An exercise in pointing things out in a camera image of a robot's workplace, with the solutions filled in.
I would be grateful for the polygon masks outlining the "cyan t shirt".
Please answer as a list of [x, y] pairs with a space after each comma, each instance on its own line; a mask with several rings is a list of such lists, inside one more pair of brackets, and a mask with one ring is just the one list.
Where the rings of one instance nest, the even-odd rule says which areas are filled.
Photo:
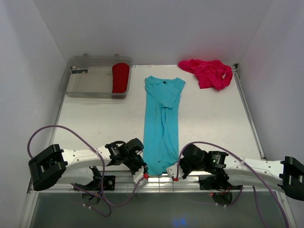
[[185, 81], [145, 78], [143, 159], [150, 175], [161, 175], [179, 157], [179, 104]]

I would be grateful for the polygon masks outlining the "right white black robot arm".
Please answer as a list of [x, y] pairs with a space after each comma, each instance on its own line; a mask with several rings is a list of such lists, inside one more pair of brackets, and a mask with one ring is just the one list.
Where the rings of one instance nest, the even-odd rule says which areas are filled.
[[192, 171], [203, 170], [214, 175], [221, 189], [228, 185], [266, 187], [295, 200], [304, 199], [304, 166], [290, 156], [282, 161], [244, 159], [222, 147], [207, 152], [191, 142], [182, 149], [175, 167], [175, 178], [185, 179]]

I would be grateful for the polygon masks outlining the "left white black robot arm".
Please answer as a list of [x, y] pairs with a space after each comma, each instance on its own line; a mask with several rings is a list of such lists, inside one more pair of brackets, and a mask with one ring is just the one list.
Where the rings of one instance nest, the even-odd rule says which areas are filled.
[[109, 178], [102, 177], [100, 168], [125, 165], [138, 187], [148, 182], [148, 165], [139, 154], [142, 142], [115, 141], [94, 150], [67, 150], [53, 144], [33, 157], [29, 163], [33, 189], [47, 190], [57, 183], [72, 183], [74, 189], [113, 190]]

